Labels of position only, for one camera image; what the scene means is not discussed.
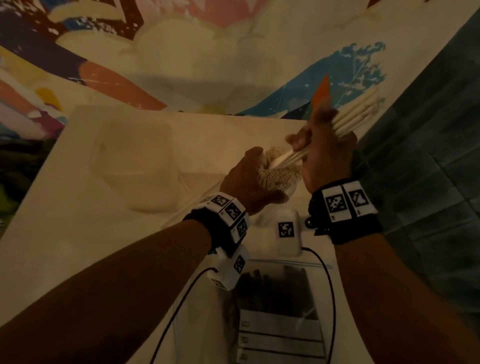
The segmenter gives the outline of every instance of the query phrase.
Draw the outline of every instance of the forearm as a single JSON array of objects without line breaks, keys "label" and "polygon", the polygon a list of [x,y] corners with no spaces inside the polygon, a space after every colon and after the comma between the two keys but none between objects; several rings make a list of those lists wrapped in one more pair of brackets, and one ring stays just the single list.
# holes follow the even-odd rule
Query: forearm
[{"label": "forearm", "polygon": [[479,342],[381,234],[335,248],[350,310],[377,364],[477,363]]},{"label": "forearm", "polygon": [[0,363],[126,362],[210,247],[208,230],[188,220],[95,263],[0,328]]}]

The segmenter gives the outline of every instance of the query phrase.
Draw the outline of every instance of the cable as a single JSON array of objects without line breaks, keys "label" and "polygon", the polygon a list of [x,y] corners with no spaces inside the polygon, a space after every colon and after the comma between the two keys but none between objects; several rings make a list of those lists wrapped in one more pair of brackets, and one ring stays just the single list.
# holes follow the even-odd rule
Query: cable
[{"label": "cable", "polygon": [[175,310],[175,312],[173,313],[170,321],[168,322],[167,324],[167,327],[165,327],[165,330],[163,330],[163,334],[160,338],[160,340],[158,341],[158,344],[156,345],[156,348],[155,348],[155,351],[153,353],[153,356],[152,356],[152,359],[150,360],[150,364],[153,364],[153,362],[155,361],[155,358],[156,358],[156,355],[158,353],[158,349],[160,349],[160,345],[162,345],[162,341],[163,339],[165,338],[165,335],[167,334],[167,331],[168,331],[168,328],[170,327],[170,325],[172,324],[173,320],[175,319],[175,316],[177,316],[177,313],[179,312],[180,310],[180,307],[183,305],[183,302],[185,302],[185,299],[187,298],[188,294],[190,293],[190,291],[192,290],[193,286],[195,285],[195,283],[198,281],[198,279],[206,272],[208,272],[209,270],[212,270],[214,271],[215,273],[218,273],[218,270],[216,268],[207,268],[207,269],[204,269],[202,270],[198,276],[193,280],[192,284],[190,285],[190,287],[187,289],[187,291],[185,292],[185,294],[183,295],[177,309]]},{"label": "cable", "polygon": [[335,294],[333,292],[332,279],[330,278],[330,273],[328,273],[327,266],[325,265],[324,261],[320,258],[320,256],[316,252],[314,252],[310,248],[304,248],[304,247],[302,247],[302,250],[313,253],[318,258],[318,260],[320,260],[320,262],[322,263],[322,266],[324,266],[325,273],[327,274],[328,284],[330,284],[330,292],[332,293],[332,303],[333,303],[332,341],[330,342],[330,350],[329,350],[328,359],[327,359],[327,364],[330,364],[330,361],[332,360],[333,343],[335,341],[335,331],[336,331],[336,306],[335,306]]}]

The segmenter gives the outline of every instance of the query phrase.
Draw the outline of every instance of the wristband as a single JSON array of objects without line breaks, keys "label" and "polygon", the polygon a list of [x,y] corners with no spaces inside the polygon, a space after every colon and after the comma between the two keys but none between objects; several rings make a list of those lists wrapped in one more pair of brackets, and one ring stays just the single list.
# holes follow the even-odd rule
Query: wristband
[{"label": "wristband", "polygon": [[333,244],[382,231],[377,210],[359,181],[340,180],[315,191],[308,212],[317,228],[315,235],[329,235]]},{"label": "wristband", "polygon": [[223,192],[202,200],[183,220],[196,220],[204,225],[212,239],[210,252],[221,247],[228,257],[235,253],[250,226],[245,207]]}]

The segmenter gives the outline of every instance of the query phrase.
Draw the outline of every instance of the person's right arm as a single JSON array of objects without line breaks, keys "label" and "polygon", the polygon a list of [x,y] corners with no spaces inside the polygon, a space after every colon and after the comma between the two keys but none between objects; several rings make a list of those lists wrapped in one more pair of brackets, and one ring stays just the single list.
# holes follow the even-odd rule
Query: person's right arm
[{"label": "person's right arm", "polygon": [[[297,135],[295,151],[310,145],[302,175],[310,193],[348,178],[353,133],[337,139],[336,111],[326,99]],[[376,364],[480,363],[480,343],[458,314],[412,273],[382,234],[335,246],[338,269],[357,328]]]}]

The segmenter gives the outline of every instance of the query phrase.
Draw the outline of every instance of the person's left arm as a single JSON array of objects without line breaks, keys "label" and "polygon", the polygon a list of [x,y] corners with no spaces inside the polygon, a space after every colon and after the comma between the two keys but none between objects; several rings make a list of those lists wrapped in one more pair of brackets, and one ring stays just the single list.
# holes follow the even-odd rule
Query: person's left arm
[{"label": "person's left arm", "polygon": [[[247,151],[220,187],[249,214],[286,199],[258,185],[261,153]],[[186,220],[100,260],[0,327],[0,363],[127,362],[211,248],[208,230]]]}]

